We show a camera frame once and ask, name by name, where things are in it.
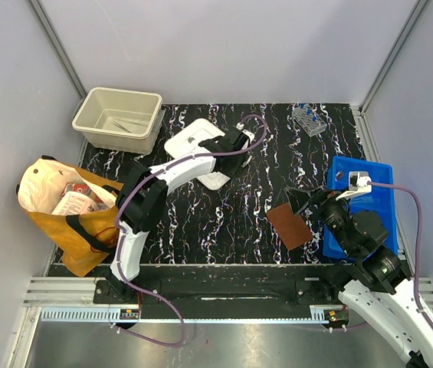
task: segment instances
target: blue plastic basket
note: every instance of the blue plastic basket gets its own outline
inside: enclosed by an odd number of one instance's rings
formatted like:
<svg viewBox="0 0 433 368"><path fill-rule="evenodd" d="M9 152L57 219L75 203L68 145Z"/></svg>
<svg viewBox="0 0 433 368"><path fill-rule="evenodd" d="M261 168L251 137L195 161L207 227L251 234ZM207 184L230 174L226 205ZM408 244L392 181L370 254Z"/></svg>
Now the blue plastic basket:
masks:
<svg viewBox="0 0 433 368"><path fill-rule="evenodd" d="M393 184L393 169L390 165L335 156L332 161L332 167L329 169L327 175L327 186L331 189L347 188L350 171L367 171L373 182ZM336 174L338 172L342 172L343 175L337 180ZM351 199L352 213L363 209L378 212L383 226L385 226L389 233L388 238L385 240L385 246L397 255L399 253L399 244L397 242L393 189L373 186L371 193ZM331 258L350 259L346 257L340 245L327 228L323 236L323 254Z"/></svg>

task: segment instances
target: marble pattern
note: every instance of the marble pattern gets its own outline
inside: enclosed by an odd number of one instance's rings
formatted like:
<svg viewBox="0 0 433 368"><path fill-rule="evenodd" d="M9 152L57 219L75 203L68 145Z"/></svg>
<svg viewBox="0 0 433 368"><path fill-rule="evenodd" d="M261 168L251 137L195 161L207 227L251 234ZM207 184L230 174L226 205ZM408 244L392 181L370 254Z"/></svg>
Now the marble pattern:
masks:
<svg viewBox="0 0 433 368"><path fill-rule="evenodd" d="M330 259L320 250L323 228L309 223L313 240L288 251L267 220L265 212L283 202L285 186L320 186L336 155L364 158L353 114L347 104L312 104L310 113L328 127L308 137L292 119L298 104L168 105L162 130L148 156L87 146L82 167L98 175L123 181L131 164L145 166L170 160L165 141L198 118L225 130L242 117L258 113L267 120L270 133L252 153L248 168L218 191L194 180L169 195L166 213L150 233L142 263L168 264L288 264L323 263ZM258 123L251 121L253 133Z"/></svg>

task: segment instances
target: brown cloth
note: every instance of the brown cloth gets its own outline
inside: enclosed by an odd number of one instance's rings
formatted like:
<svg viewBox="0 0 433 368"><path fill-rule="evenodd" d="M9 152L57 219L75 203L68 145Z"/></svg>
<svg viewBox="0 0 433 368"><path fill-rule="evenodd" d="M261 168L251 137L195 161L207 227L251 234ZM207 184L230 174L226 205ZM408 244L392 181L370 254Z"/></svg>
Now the brown cloth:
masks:
<svg viewBox="0 0 433 368"><path fill-rule="evenodd" d="M267 211L267 218L290 251L313 239L310 228L301 216L293 214L289 203Z"/></svg>

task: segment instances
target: black bag strap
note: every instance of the black bag strap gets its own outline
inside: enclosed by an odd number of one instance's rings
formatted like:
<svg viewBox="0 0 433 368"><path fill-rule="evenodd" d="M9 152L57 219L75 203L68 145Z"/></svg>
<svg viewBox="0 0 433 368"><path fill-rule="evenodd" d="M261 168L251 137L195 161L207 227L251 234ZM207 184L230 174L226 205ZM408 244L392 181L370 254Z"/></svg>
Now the black bag strap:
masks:
<svg viewBox="0 0 433 368"><path fill-rule="evenodd" d="M107 184L105 186L102 186L102 188L104 188L105 190L107 190L108 192L114 192L117 195L119 195L120 190L114 188L113 186L108 186Z"/></svg>
<svg viewBox="0 0 433 368"><path fill-rule="evenodd" d="M98 251L105 251L106 253L114 253L116 248L108 248L103 242L95 236L88 233L87 230L80 224L80 215L67 215L65 216L66 223L70 226L79 236L87 241L93 249Z"/></svg>

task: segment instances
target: blue bin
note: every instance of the blue bin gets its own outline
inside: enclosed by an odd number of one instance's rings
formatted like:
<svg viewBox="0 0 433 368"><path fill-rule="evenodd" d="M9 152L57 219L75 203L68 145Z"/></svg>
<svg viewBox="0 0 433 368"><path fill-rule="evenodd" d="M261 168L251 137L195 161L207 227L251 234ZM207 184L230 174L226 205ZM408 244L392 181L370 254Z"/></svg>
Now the blue bin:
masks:
<svg viewBox="0 0 433 368"><path fill-rule="evenodd" d="M373 182L393 184L393 169L390 165L335 156L332 161L332 167L329 169L327 175L327 186L331 189L347 188L350 171L367 171ZM343 176L337 180L336 174L338 172L342 172ZM385 240L385 246L397 255L399 253L399 244L397 242L393 189L373 186L371 193L351 199L351 213L356 213L363 209L378 212L383 226L385 226L389 233L388 238ZM350 260L350 258L346 257L339 243L337 243L327 228L325 228L323 236L323 254L331 258Z"/></svg>

